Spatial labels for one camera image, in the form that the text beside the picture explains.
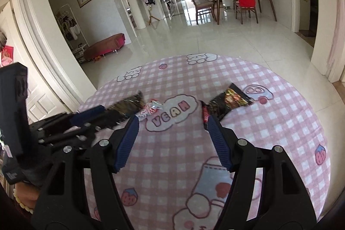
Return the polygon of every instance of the black snack package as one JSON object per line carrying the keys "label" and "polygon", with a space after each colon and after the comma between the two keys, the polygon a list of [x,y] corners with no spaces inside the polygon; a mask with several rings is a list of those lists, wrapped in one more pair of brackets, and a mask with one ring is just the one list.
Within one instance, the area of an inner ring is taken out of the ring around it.
{"label": "black snack package", "polygon": [[205,130],[207,130],[209,115],[216,115],[218,120],[221,121],[231,110],[251,104],[251,98],[232,83],[226,91],[213,98],[207,105],[204,102],[201,103]]}
{"label": "black snack package", "polygon": [[125,98],[107,108],[107,112],[114,113],[116,123],[120,124],[129,119],[132,115],[141,111],[145,106],[143,93],[139,91],[136,95]]}

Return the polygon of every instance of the sofa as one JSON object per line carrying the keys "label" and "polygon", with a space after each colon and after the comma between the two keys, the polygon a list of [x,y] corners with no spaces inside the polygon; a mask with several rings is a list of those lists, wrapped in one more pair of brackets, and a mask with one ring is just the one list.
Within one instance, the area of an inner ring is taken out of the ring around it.
{"label": "sofa", "polygon": [[123,45],[125,45],[125,35],[123,33],[115,34],[87,48],[84,52],[84,58],[85,60],[92,60],[98,56],[117,51]]}

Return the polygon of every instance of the white door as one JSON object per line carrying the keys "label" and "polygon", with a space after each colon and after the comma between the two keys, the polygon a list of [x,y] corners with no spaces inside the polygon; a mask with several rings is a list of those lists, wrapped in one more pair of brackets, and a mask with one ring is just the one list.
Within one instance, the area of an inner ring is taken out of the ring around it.
{"label": "white door", "polygon": [[0,30],[7,36],[7,44],[14,47],[13,61],[28,68],[28,117],[36,122],[67,111],[64,104],[48,86],[36,69],[19,34],[10,2],[0,14]]}

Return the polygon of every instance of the candy wrapper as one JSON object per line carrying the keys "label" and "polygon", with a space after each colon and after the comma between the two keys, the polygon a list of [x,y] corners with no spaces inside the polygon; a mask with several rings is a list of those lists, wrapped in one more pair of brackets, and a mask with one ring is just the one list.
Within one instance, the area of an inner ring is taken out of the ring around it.
{"label": "candy wrapper", "polygon": [[218,120],[221,121],[231,110],[251,104],[251,98],[232,83],[226,91],[213,98],[208,104],[201,101],[205,130],[207,130],[207,120],[209,115],[216,115]]}
{"label": "candy wrapper", "polygon": [[147,103],[146,106],[136,115],[139,118],[139,121],[142,121],[146,117],[157,112],[159,109],[163,109],[163,105],[156,100],[152,100],[151,102]]}

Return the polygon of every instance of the glossy floor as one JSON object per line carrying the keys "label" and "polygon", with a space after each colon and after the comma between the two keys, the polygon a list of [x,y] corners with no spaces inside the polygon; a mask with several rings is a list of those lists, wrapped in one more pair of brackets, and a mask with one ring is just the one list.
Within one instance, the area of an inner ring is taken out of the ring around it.
{"label": "glossy floor", "polygon": [[341,193],[345,182],[345,105],[333,85],[310,62],[313,48],[281,24],[259,15],[235,19],[234,11],[221,13],[217,25],[205,15],[196,25],[195,9],[182,3],[181,14],[138,31],[138,38],[97,63],[82,67],[96,88],[127,70],[157,59],[187,54],[215,53],[242,58],[270,68],[290,82],[311,104],[328,139],[331,156],[331,185],[328,209]]}

